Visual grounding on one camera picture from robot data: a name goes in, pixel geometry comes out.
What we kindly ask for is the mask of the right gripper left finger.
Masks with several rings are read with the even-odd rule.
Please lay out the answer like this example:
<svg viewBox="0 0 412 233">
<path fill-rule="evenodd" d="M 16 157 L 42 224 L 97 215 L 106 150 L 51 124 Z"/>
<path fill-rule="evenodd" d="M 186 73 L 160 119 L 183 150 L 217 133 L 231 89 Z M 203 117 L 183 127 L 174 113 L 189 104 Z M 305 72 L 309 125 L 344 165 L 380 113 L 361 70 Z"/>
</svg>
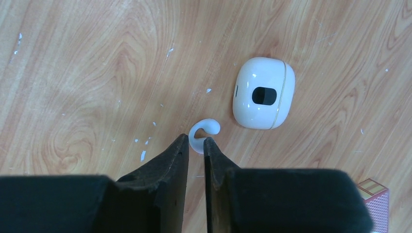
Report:
<svg viewBox="0 0 412 233">
<path fill-rule="evenodd" d="M 113 180 L 105 175 L 1 176 L 3 233 L 179 233 L 189 139 Z"/>
</svg>

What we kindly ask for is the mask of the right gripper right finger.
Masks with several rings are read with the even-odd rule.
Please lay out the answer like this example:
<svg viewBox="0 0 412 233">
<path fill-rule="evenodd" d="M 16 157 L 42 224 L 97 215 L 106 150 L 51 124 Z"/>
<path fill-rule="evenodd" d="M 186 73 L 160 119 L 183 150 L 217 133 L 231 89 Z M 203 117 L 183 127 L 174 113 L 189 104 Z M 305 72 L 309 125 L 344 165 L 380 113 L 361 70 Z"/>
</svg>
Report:
<svg viewBox="0 0 412 233">
<path fill-rule="evenodd" d="M 210 233 L 370 233 L 357 186 L 336 169 L 241 168 L 204 141 Z"/>
</svg>

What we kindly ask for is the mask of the white earbud mid table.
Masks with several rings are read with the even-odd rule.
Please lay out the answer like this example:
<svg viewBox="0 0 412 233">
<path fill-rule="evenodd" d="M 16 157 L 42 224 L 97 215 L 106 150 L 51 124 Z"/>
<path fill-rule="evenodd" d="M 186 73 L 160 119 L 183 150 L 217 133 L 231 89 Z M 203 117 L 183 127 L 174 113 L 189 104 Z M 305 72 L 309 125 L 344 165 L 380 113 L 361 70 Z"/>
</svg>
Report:
<svg viewBox="0 0 412 233">
<path fill-rule="evenodd" d="M 221 131 L 220 123 L 213 118 L 206 118 L 195 123 L 189 131 L 189 145 L 197 154 L 204 154 L 205 135 L 217 135 Z"/>
</svg>

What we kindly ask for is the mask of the white earbud charging case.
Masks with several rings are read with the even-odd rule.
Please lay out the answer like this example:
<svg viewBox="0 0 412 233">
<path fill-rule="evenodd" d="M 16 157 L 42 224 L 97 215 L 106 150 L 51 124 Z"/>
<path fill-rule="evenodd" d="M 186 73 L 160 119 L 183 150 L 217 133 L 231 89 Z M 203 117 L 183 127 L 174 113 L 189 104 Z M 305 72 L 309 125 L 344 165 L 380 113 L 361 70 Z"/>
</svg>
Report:
<svg viewBox="0 0 412 233">
<path fill-rule="evenodd" d="M 233 97 L 235 120 L 243 127 L 271 130 L 279 127 L 291 109 L 295 73 L 286 62 L 255 57 L 237 76 Z"/>
</svg>

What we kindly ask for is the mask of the playing card box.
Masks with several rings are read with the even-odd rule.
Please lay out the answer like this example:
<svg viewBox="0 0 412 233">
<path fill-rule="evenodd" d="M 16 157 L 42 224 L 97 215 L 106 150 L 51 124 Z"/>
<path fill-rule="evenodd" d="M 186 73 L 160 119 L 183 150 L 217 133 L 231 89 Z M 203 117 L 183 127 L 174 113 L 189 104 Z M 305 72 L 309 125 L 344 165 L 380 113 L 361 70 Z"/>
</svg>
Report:
<svg viewBox="0 0 412 233">
<path fill-rule="evenodd" d="M 367 179 L 357 184 L 365 205 L 373 220 L 373 233 L 389 231 L 389 189 L 382 184 Z"/>
</svg>

